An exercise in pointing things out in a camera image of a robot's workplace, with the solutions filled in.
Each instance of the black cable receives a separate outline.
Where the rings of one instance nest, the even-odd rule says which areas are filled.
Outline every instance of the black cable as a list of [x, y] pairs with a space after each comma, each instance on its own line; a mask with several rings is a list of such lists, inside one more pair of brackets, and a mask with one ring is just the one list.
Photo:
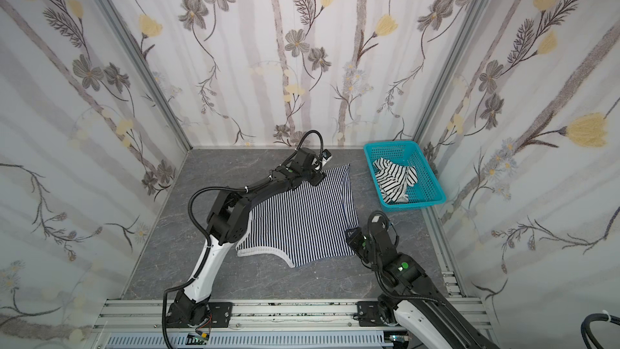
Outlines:
[[321, 142], [321, 152], [319, 152], [319, 156], [317, 157], [317, 162], [319, 162], [319, 169], [316, 170], [318, 172], [320, 172], [323, 169], [323, 162], [321, 161], [321, 157], [323, 156], [323, 137], [321, 136], [321, 134], [319, 133], [319, 131], [315, 130], [315, 129], [311, 129], [310, 131], [307, 131], [304, 136], [301, 137], [301, 140], [299, 141], [299, 144], [297, 145], [297, 148], [295, 149], [295, 151], [299, 150], [301, 148], [301, 145], [304, 143], [304, 141], [306, 140], [306, 137], [310, 134], [316, 134], [316, 136], [319, 137], [319, 141]]
[[391, 291], [389, 291], [387, 289], [385, 283], [383, 283], [383, 277], [381, 276], [381, 272], [383, 271], [383, 264], [382, 264], [381, 260], [378, 259], [377, 248], [375, 248], [375, 238], [373, 237], [372, 233], [370, 232], [370, 224], [372, 223], [372, 220], [373, 220], [373, 218], [375, 216], [383, 216], [383, 218], [387, 219], [388, 215], [383, 213], [380, 210], [374, 211], [368, 217], [368, 224], [367, 224], [367, 227], [368, 227], [368, 239], [369, 239], [369, 242], [373, 245], [373, 254], [374, 254], [374, 260], [373, 260], [371, 265], [372, 265], [373, 271], [375, 271], [375, 276], [377, 278], [377, 282], [379, 284], [379, 288], [381, 288], [381, 291], [383, 291], [383, 293], [385, 295], [389, 296], [390, 298], [398, 299], [398, 300], [401, 300], [401, 301], [409, 301], [409, 300], [427, 301], [427, 302], [432, 302], [432, 303], [438, 304], [440, 306], [446, 307], [446, 309], [450, 312], [450, 314], [452, 314], [454, 319], [457, 320], [457, 322], [461, 325], [463, 330], [465, 330], [467, 332], [467, 334], [472, 339], [472, 341], [476, 342], [476, 339], [471, 335], [469, 330], [467, 328], [465, 328], [465, 325], [462, 324], [461, 320], [458, 319], [458, 317], [454, 314], [452, 309], [450, 309], [448, 306], [446, 306], [446, 303], [444, 301], [442, 301], [441, 299], [435, 298], [433, 296], [426, 296], [426, 295], [420, 295], [420, 294], [411, 294], [411, 295], [394, 294], [393, 292], [391, 292]]
[[590, 342], [588, 341], [588, 339], [590, 339], [590, 341], [592, 341], [596, 349], [604, 349], [603, 346], [601, 346], [598, 340], [594, 337], [594, 334], [592, 333], [592, 330], [590, 329], [590, 324], [594, 321], [611, 322], [616, 325], [620, 325], [620, 318], [616, 317], [615, 315], [595, 313], [595, 314], [590, 314], [587, 317], [585, 317], [584, 321], [582, 322], [581, 333], [582, 333], [582, 338], [584, 339], [585, 346], [588, 349], [592, 349], [592, 346], [590, 346]]
[[[268, 182], [265, 182], [264, 184], [261, 184], [259, 186], [253, 187], [251, 190], [248, 191], [252, 191], [252, 190], [256, 190], [259, 189], [261, 187], [263, 187], [264, 185], [266, 185]], [[200, 226], [200, 224], [198, 223], [198, 221], [196, 221], [196, 217], [194, 217], [193, 215], [193, 202], [196, 200], [196, 198], [198, 196], [200, 196], [202, 193], [205, 193], [207, 191], [211, 191], [211, 190], [220, 190], [220, 191], [232, 191], [234, 193], [245, 193], [246, 190], [245, 189], [235, 189], [235, 188], [229, 188], [227, 186], [209, 186], [206, 188], [202, 188], [200, 190], [198, 190], [197, 192], [195, 192], [194, 194], [191, 195], [188, 203], [187, 203], [187, 213], [190, 217], [190, 220], [192, 222], [192, 224], [200, 231], [200, 233], [202, 233], [205, 238], [206, 238], [206, 251], [204, 256], [202, 257], [202, 261], [200, 262], [200, 265], [198, 266], [198, 268], [196, 269], [196, 272], [191, 276], [190, 280], [186, 281], [185, 283], [176, 286], [176, 287], [171, 287], [171, 288], [167, 288], [166, 290], [164, 290], [164, 302], [162, 305], [162, 315], [161, 315], [161, 330], [162, 333], [164, 335], [164, 343], [166, 344], [166, 347], [168, 349], [174, 349], [172, 347], [172, 345], [170, 344], [170, 340], [168, 339], [168, 333], [166, 331], [166, 312], [167, 312], [167, 308], [168, 308], [168, 293], [169, 292], [174, 292], [174, 291], [181, 291], [182, 289], [186, 288], [187, 286], [189, 286], [191, 283], [193, 283], [197, 277], [200, 275], [200, 272], [202, 272], [203, 267], [205, 266], [206, 263], [206, 259], [209, 256], [209, 252], [211, 251], [211, 237], [209, 236], [209, 233], [206, 231], [205, 228], [203, 228], [202, 226]]]

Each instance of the black and white striped fabric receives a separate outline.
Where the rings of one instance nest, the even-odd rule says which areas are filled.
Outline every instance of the black and white striped fabric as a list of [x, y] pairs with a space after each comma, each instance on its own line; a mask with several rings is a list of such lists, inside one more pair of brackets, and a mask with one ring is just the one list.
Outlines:
[[415, 167], [397, 165], [391, 160], [379, 158], [373, 162], [381, 196], [386, 203], [408, 203], [407, 187], [418, 182]]
[[289, 267], [334, 256], [350, 256], [345, 230], [360, 226], [353, 206], [349, 165], [325, 171], [318, 186], [304, 182], [271, 197], [252, 212], [237, 256], [271, 253]]

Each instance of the metal corner post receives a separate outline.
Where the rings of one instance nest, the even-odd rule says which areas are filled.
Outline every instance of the metal corner post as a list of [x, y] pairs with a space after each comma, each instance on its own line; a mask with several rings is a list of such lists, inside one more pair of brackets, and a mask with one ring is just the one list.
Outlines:
[[127, 56], [132, 61], [135, 69], [138, 71], [138, 74], [146, 83], [146, 86], [150, 90], [151, 96], [153, 97], [155, 104], [158, 105], [159, 110], [164, 114], [168, 125], [183, 145], [183, 148], [186, 151], [190, 151], [190, 141], [185, 135], [183, 129], [181, 128], [181, 125], [179, 124], [174, 112], [170, 108], [170, 105], [166, 101], [166, 97], [164, 96], [162, 90], [159, 89], [157, 81], [155, 81], [155, 78], [153, 77], [148, 64], [144, 60], [144, 57], [137, 50], [137, 47], [133, 42], [131, 33], [123, 22], [118, 10], [114, 7], [112, 0], [94, 1], [95, 3], [97, 3], [99, 10], [104, 14], [104, 18], [107, 20], [108, 24], [112, 28], [113, 34], [116, 35], [118, 41], [125, 50], [125, 53], [127, 53]]
[[488, 3], [489, 0], [472, 0], [471, 7], [469, 8], [469, 11], [465, 16], [465, 20], [463, 21], [461, 28], [459, 29], [456, 40], [454, 41], [452, 49], [448, 54], [448, 58], [446, 59], [443, 69], [439, 74], [438, 81], [435, 83], [435, 88], [433, 89], [429, 101], [423, 111], [422, 118], [420, 119], [418, 126], [414, 131], [414, 142], [418, 143], [420, 140], [422, 140], [422, 135], [426, 131], [426, 128], [428, 128], [430, 120], [433, 117], [433, 113], [437, 109], [437, 106], [441, 101], [441, 97], [448, 88], [448, 85], [450, 84], [450, 78], [452, 78], [452, 75], [456, 70], [456, 66], [459, 63], [461, 56], [469, 43], [469, 40], [473, 36], [474, 29], [476, 28], [479, 20], [482, 18], [482, 15]]

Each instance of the blue plastic basket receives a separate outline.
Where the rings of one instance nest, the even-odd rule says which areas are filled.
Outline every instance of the blue plastic basket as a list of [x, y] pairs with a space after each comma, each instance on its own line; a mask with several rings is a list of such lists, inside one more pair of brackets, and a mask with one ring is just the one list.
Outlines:
[[[437, 178], [435, 178], [429, 163], [424, 158], [418, 143], [412, 141], [368, 143], [364, 146], [364, 153], [366, 154], [368, 167], [370, 167], [370, 174], [373, 175], [373, 181], [383, 211], [395, 212], [419, 209], [446, 202], [446, 195], [441, 189], [439, 182], [437, 182]], [[415, 167], [415, 171], [418, 174], [418, 183], [407, 188], [408, 203], [388, 204], [383, 200], [377, 178], [375, 177], [378, 170], [373, 166], [373, 162], [379, 158], [391, 160], [401, 166]]]

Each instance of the gray marble floor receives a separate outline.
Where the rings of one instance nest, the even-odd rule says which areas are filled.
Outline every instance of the gray marble floor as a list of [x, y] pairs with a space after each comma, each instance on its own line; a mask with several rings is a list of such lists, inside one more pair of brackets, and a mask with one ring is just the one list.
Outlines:
[[[187, 217], [187, 201], [210, 185], [243, 186], [262, 179], [291, 150], [192, 150], [152, 231], [124, 299], [160, 299], [165, 288], [191, 275], [204, 237]], [[361, 223], [381, 209], [362, 150], [333, 150], [328, 167], [349, 163], [351, 188]], [[198, 221], [211, 208], [216, 192], [194, 203]], [[400, 235], [399, 251], [417, 260], [445, 294], [445, 286], [420, 211], [388, 214]], [[237, 257], [231, 250], [213, 284], [213, 299], [374, 298], [381, 291], [371, 271], [355, 257], [337, 257], [289, 268], [274, 255]]]

